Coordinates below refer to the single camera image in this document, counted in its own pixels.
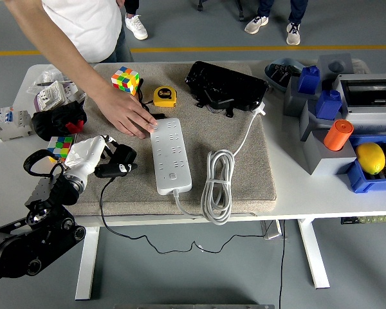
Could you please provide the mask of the person's right hand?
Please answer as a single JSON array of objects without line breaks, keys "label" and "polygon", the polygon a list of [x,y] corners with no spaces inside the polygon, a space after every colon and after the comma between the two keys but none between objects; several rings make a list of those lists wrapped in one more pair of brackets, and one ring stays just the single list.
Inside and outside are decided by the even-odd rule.
[{"label": "person's right hand", "polygon": [[145,132],[152,133],[157,125],[156,119],[134,96],[119,89],[108,89],[94,101],[107,120],[126,135],[144,139]]}]

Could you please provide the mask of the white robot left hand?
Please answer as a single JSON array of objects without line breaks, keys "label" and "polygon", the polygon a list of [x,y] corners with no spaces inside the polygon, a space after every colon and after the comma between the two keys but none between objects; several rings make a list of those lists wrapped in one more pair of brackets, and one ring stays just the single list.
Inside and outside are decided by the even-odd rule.
[{"label": "white robot left hand", "polygon": [[66,158],[66,175],[87,180],[94,173],[98,178],[126,176],[135,170],[136,151],[119,144],[109,135],[100,135],[74,144]]}]

